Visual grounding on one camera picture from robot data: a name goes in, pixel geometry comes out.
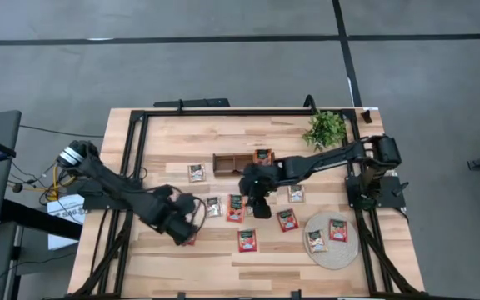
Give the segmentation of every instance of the wooden table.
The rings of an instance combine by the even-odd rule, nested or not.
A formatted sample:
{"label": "wooden table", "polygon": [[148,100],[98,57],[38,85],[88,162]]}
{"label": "wooden table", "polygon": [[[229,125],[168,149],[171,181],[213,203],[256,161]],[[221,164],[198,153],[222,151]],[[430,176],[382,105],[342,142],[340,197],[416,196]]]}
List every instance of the wooden table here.
{"label": "wooden table", "polygon": [[[113,109],[108,120],[101,159],[115,171],[120,169],[130,112],[131,109]],[[213,153],[252,153],[258,148],[271,148],[277,158],[312,155],[313,150],[301,139],[309,128],[308,120],[309,117],[270,116],[151,117],[142,163],[149,172],[144,186],[170,183],[200,198],[225,199],[229,193],[238,193],[239,177],[215,178]],[[370,124],[361,118],[357,120],[361,136],[384,133],[379,111],[372,111],[372,120]],[[349,124],[347,131],[352,141]],[[137,140],[135,134],[133,158]],[[189,183],[187,165],[197,163],[205,164],[207,181]],[[286,188],[268,198],[274,213],[294,209],[302,227],[290,232],[281,233],[275,217],[269,220],[247,217],[243,224],[215,217],[205,222],[195,246],[177,247],[168,235],[155,233],[135,218],[122,295],[176,297],[178,292],[186,292],[188,297],[289,297],[292,290],[301,288],[304,297],[367,296],[361,253],[348,267],[333,271],[314,263],[303,246],[303,226],[317,212],[340,212],[356,227],[343,183],[346,175],[345,166],[315,173],[302,183],[307,200],[304,204],[288,203]],[[415,288],[423,290],[407,221],[390,208],[377,212],[387,255]],[[78,289],[90,273],[102,215],[99,211],[87,215],[69,292]],[[108,224],[107,217],[98,260],[103,255]],[[257,252],[238,252],[237,230],[244,228],[257,229]],[[113,289],[116,263],[112,262],[110,268],[108,291]],[[383,290],[373,252],[372,263],[377,289]]]}

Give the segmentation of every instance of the green plant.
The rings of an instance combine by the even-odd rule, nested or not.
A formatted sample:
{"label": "green plant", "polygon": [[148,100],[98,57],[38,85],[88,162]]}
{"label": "green plant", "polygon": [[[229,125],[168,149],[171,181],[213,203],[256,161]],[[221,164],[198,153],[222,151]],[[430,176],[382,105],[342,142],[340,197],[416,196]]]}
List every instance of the green plant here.
{"label": "green plant", "polygon": [[303,134],[307,145],[314,145],[314,151],[340,143],[346,136],[346,125],[337,114],[318,112],[308,122],[312,128]]}

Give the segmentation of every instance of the round mat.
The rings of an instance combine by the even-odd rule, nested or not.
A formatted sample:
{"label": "round mat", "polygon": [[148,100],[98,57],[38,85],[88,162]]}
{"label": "round mat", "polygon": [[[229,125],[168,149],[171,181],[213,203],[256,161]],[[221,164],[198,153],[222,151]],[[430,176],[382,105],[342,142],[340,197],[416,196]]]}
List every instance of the round mat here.
{"label": "round mat", "polygon": [[[347,242],[333,241],[329,239],[329,220],[336,219],[347,221]],[[322,230],[323,239],[327,244],[328,251],[310,253],[307,235],[305,233]],[[307,253],[318,265],[338,270],[350,264],[358,254],[358,236],[355,227],[340,213],[320,212],[308,220],[303,233],[303,243]]]}

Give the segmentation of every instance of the concrete floor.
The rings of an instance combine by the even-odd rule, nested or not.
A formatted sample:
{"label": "concrete floor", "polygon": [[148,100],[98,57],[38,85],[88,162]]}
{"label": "concrete floor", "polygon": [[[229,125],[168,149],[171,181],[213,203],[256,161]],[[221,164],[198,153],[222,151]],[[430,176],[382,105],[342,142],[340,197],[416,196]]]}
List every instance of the concrete floor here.
{"label": "concrete floor", "polygon": [[[341,2],[348,34],[480,33],[478,0]],[[337,32],[327,0],[0,0],[0,39]],[[400,147],[427,290],[480,298],[480,172],[466,167],[480,156],[480,41],[350,48],[363,105],[380,107]],[[0,111],[54,130],[101,134],[110,108],[156,101],[297,106],[308,93],[320,106],[352,104],[339,42],[0,46]],[[40,173],[72,140],[23,128],[17,164]],[[8,197],[38,205],[36,194]],[[20,298],[62,296],[71,268],[23,277]]]}

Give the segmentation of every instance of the black robotic arm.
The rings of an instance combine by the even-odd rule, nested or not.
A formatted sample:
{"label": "black robotic arm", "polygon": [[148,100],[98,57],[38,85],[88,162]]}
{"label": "black robotic arm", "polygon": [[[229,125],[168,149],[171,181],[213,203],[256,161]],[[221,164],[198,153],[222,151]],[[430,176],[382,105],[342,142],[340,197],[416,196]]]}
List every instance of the black robotic arm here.
{"label": "black robotic arm", "polygon": [[361,195],[375,197],[379,179],[387,170],[401,163],[398,146],[386,135],[365,137],[347,146],[310,157],[292,156],[276,159],[271,166],[249,164],[243,172],[239,187],[247,196],[247,205],[253,207],[255,218],[270,218],[270,207],[265,197],[278,187],[298,184],[312,174],[347,163],[364,163],[366,172],[361,177]]}
{"label": "black robotic arm", "polygon": [[[70,175],[98,182],[110,198],[124,203],[158,233],[169,234],[177,245],[188,241],[202,226],[193,224],[199,206],[205,205],[201,199],[180,193],[173,201],[174,190],[180,191],[169,185],[143,189],[141,180],[117,175],[105,167],[90,142],[73,141],[57,157],[57,163]],[[197,207],[195,200],[200,201]],[[187,220],[188,214],[192,214],[191,221]]]}

